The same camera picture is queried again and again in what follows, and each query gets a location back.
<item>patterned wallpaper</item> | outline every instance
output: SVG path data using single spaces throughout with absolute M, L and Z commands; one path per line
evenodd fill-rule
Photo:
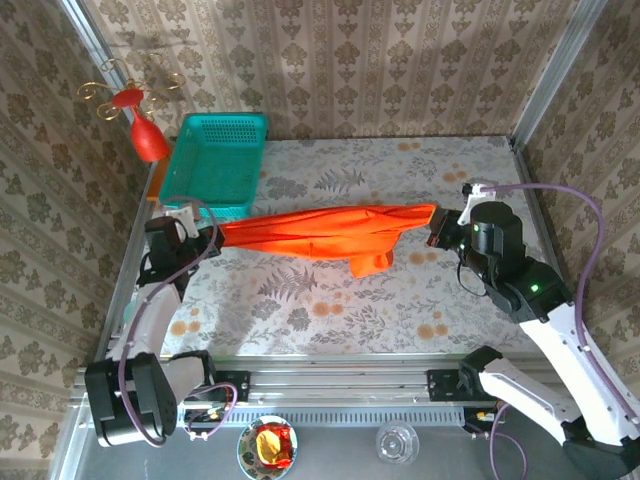
M 609 2 L 533 135 L 538 179 L 577 187 L 602 206 L 606 243 L 587 324 L 640 394 L 640 2 Z M 588 207 L 543 196 L 568 270 L 577 278 L 596 235 Z
M 274 139 L 510 134 L 575 0 L 84 0 L 137 75 L 188 79 L 154 107 L 262 111 Z
M 45 478 L 146 178 L 96 74 L 55 2 L 0 1 L 0 478 Z

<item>gold wire ornament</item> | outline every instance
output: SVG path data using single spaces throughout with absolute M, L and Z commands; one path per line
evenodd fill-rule
M 146 71 L 147 69 L 150 69 L 151 71 L 151 75 L 147 77 L 145 80 L 136 81 L 133 78 L 133 75 L 131 75 L 131 70 L 129 69 L 129 65 L 123 59 L 109 58 L 104 62 L 102 62 L 102 64 L 100 64 L 100 70 L 102 70 L 105 73 L 108 73 L 113 71 L 118 67 L 118 65 L 120 65 L 124 69 L 127 75 L 127 82 L 124 88 L 119 89 L 118 87 L 112 87 L 110 85 L 107 85 L 101 82 L 86 82 L 80 85 L 80 87 L 78 87 L 76 94 L 78 95 L 78 97 L 82 98 L 83 100 L 92 99 L 98 93 L 98 89 L 107 89 L 107 90 L 114 91 L 115 92 L 114 97 L 116 97 L 119 93 L 124 92 L 125 90 L 139 90 L 140 92 L 143 93 L 143 95 L 144 95 L 144 92 L 156 94 L 162 91 L 175 90 L 177 88 L 181 88 L 186 83 L 187 79 L 182 73 L 171 72 L 169 74 L 163 74 L 162 65 L 164 64 L 166 59 L 164 54 L 157 53 L 157 52 L 149 52 L 149 53 L 142 53 L 140 55 L 141 57 L 143 57 L 143 61 L 144 61 L 143 71 Z M 150 88 L 149 82 L 151 80 L 162 78 L 162 77 L 168 80 L 169 82 L 168 86 Z M 152 95 L 147 99 L 147 103 L 152 104 L 157 99 L 158 97 L 156 95 Z M 137 105 L 126 105 L 126 106 L 135 108 L 135 106 Z M 114 105 L 112 101 L 109 101 L 99 105 L 98 108 L 96 109 L 96 113 L 98 114 L 98 117 L 100 117 L 101 119 L 109 121 L 118 117 L 122 113 L 122 109 L 123 109 L 122 106 Z M 151 108 L 149 110 L 145 110 L 143 113 L 146 115 L 151 115 L 155 111 L 156 109 Z

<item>white bracket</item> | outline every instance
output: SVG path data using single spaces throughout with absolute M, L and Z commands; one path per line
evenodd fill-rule
M 469 194 L 469 198 L 467 199 L 467 206 L 464 207 L 464 210 L 460 214 L 460 218 L 458 218 L 458 225 L 468 225 L 471 222 L 471 210 L 476 205 L 484 202 L 492 202 L 496 199 L 496 192 L 481 192 L 480 189 L 483 187 L 487 187 L 488 185 L 483 185 L 482 183 L 474 183 L 471 186 L 471 193 Z

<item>yellow food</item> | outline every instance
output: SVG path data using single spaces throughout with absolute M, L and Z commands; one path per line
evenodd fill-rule
M 264 430 L 256 437 L 258 458 L 265 464 L 273 464 L 280 453 L 280 438 L 270 430 Z

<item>red vase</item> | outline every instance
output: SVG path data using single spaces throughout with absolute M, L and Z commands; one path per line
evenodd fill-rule
M 157 162 L 169 154 L 169 144 L 160 129 L 150 120 L 138 113 L 136 107 L 133 112 L 131 126 L 131 140 L 143 162 Z

